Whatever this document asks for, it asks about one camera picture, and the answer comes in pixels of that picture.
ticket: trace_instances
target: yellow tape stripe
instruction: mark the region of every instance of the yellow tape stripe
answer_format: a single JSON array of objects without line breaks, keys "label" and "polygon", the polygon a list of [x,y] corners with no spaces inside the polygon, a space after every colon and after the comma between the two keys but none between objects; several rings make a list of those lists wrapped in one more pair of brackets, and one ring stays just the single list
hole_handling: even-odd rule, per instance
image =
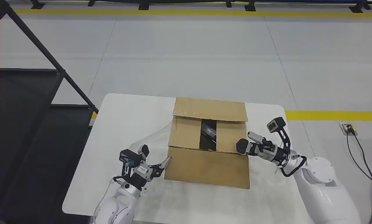
[{"label": "yellow tape stripe", "polygon": [[372,13],[246,12],[244,10],[58,10],[16,9],[17,14],[41,15],[213,15],[313,18],[372,18]]},{"label": "yellow tape stripe", "polygon": [[372,112],[355,111],[285,111],[287,120],[358,120],[372,121]]}]

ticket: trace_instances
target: cardboard box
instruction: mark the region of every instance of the cardboard box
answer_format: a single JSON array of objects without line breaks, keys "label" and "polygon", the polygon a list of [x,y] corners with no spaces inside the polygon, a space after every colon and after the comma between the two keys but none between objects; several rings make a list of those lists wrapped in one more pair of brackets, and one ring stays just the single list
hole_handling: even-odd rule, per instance
[{"label": "cardboard box", "polygon": [[[164,178],[249,189],[248,157],[235,148],[246,137],[246,121],[244,103],[177,98]],[[215,152],[203,150],[202,122],[216,123]]]}]

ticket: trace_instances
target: white table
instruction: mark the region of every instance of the white table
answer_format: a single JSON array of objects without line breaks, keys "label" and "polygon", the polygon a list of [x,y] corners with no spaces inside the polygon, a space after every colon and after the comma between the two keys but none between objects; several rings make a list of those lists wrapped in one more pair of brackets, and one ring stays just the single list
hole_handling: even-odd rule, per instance
[{"label": "white table", "polygon": [[[79,161],[62,209],[93,215],[109,180],[121,173],[119,152],[172,120],[175,98],[108,94]],[[266,124],[285,112],[281,106],[246,105],[247,130],[280,145]],[[167,157],[169,133],[148,143],[149,163]],[[177,182],[155,178],[140,198],[135,220],[159,223],[311,223],[293,177],[275,173],[273,163],[249,158],[251,189]],[[118,185],[111,185],[107,196]]]}]

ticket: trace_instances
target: power outlet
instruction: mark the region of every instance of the power outlet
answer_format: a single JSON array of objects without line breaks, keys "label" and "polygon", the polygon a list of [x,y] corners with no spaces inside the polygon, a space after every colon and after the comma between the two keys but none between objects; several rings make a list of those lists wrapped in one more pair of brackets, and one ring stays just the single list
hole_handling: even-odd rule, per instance
[{"label": "power outlet", "polygon": [[353,130],[354,130],[354,132],[355,132],[355,136],[357,136],[358,133],[356,132],[356,128],[355,128],[355,126],[353,126],[351,123],[345,123],[345,122],[340,122],[340,123],[339,123],[339,126],[340,126],[340,128],[341,128],[342,133],[343,133],[345,136],[348,135],[348,125],[351,125],[351,126],[352,126],[352,128],[353,128]]}]

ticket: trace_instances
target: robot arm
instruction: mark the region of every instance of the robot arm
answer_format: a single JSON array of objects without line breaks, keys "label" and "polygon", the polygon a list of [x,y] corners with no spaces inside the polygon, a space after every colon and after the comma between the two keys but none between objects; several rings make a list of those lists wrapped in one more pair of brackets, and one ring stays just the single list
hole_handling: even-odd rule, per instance
[{"label": "robot arm", "polygon": [[130,224],[134,211],[147,182],[160,177],[168,167],[171,158],[162,163],[148,165],[146,157],[149,154],[147,145],[142,145],[135,153],[129,149],[120,152],[119,160],[123,162],[121,176],[113,180],[120,185],[113,197],[100,202],[94,212],[94,224]]},{"label": "robot arm", "polygon": [[360,224],[359,213],[349,193],[336,178],[332,164],[322,157],[307,159],[291,150],[283,118],[275,118],[267,128],[277,132],[284,144],[278,147],[264,137],[248,132],[237,142],[242,155],[258,156],[278,166],[286,177],[293,175],[307,212],[316,224]]}]

